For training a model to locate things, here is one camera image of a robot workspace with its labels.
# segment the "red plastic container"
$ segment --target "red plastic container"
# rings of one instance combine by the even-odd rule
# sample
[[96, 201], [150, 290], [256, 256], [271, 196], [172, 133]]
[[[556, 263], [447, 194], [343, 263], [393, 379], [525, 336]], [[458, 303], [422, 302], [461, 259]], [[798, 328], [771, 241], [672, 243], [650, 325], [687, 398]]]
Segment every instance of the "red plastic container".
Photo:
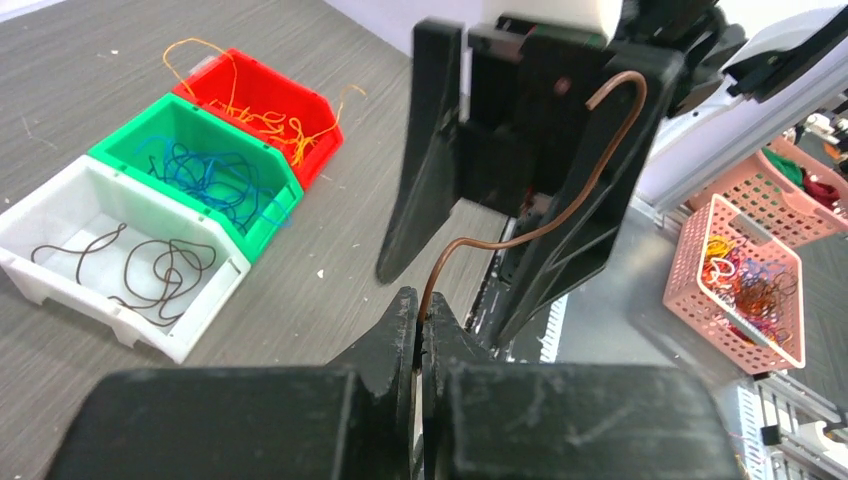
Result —
[[[306, 146], [300, 164], [293, 164], [297, 144], [291, 142], [297, 132], [289, 120], [300, 120], [303, 134], [309, 137], [333, 127], [336, 114], [326, 98], [235, 48], [209, 62], [172, 92], [283, 152], [304, 191], [344, 142], [341, 128], [336, 125], [315, 138], [314, 144]], [[228, 113], [230, 97], [234, 110]], [[256, 116], [248, 118], [248, 122], [238, 118], [245, 108]], [[268, 133], [269, 125], [259, 118], [268, 112], [286, 115], [281, 124], [285, 127], [282, 134]], [[279, 116], [267, 115], [267, 118]]]

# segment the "red cloth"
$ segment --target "red cloth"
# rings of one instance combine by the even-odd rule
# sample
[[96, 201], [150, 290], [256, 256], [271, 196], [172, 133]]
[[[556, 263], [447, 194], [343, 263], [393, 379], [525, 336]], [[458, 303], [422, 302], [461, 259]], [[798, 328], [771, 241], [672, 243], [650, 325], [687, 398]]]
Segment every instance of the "red cloth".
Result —
[[839, 190], [832, 185], [810, 180], [806, 171], [804, 171], [804, 190], [807, 191], [807, 195], [813, 197], [829, 210], [836, 208], [834, 203], [839, 201]]

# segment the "green cloth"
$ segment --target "green cloth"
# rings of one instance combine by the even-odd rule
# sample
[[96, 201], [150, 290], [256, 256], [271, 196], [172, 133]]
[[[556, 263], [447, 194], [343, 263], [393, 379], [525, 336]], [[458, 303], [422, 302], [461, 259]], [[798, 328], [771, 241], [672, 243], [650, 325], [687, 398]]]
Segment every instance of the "green cloth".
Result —
[[792, 160], [783, 158], [767, 148], [763, 149], [763, 155], [766, 156], [769, 162], [774, 165], [774, 168], [782, 173], [784, 177], [800, 188], [801, 191], [806, 191], [804, 188], [804, 171], [801, 170], [801, 167]]

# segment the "green plastic container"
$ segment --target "green plastic container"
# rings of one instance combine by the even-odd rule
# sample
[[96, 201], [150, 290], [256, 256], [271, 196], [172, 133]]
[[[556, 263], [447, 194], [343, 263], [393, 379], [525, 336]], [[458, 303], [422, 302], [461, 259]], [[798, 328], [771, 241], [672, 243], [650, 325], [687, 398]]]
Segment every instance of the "green plastic container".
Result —
[[[243, 225], [218, 210], [220, 204], [207, 205], [212, 202], [183, 192], [178, 182], [160, 180], [165, 171], [165, 139], [192, 152], [236, 152], [255, 167], [251, 176], [256, 190], [251, 192], [262, 192], [259, 201], [251, 193], [251, 201], [239, 206], [243, 211], [231, 213]], [[256, 262], [303, 198], [303, 189], [279, 150], [170, 93], [92, 147], [88, 154], [219, 223], [251, 263]], [[169, 165], [173, 169], [175, 162]], [[233, 175], [222, 173], [224, 180], [216, 184], [229, 185], [228, 190], [216, 192], [213, 186], [206, 192], [211, 196], [232, 195], [234, 188], [245, 185], [246, 174], [246, 169]]]

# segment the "pink basket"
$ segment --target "pink basket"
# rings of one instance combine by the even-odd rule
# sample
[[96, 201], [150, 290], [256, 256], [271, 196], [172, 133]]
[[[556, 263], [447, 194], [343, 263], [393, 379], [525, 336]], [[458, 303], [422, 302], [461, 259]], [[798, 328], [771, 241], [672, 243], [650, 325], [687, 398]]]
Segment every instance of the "pink basket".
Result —
[[[763, 335], [704, 285], [701, 273], [711, 235], [747, 238], [740, 246], [745, 257], [761, 263], [780, 262], [786, 266], [786, 273], [798, 279], [795, 293], [787, 295], [781, 305], [781, 327], [791, 335], [781, 345]], [[798, 255], [730, 202], [714, 195], [708, 205], [683, 225], [663, 304], [742, 370], [754, 375], [804, 367], [803, 290]], [[732, 331], [729, 325], [744, 333], [750, 342]]]
[[783, 137], [768, 148], [806, 169], [819, 182], [834, 186], [840, 196], [836, 210], [796, 187], [759, 151], [693, 196], [689, 200], [692, 209], [700, 209], [719, 194], [792, 248], [848, 232], [848, 183]]

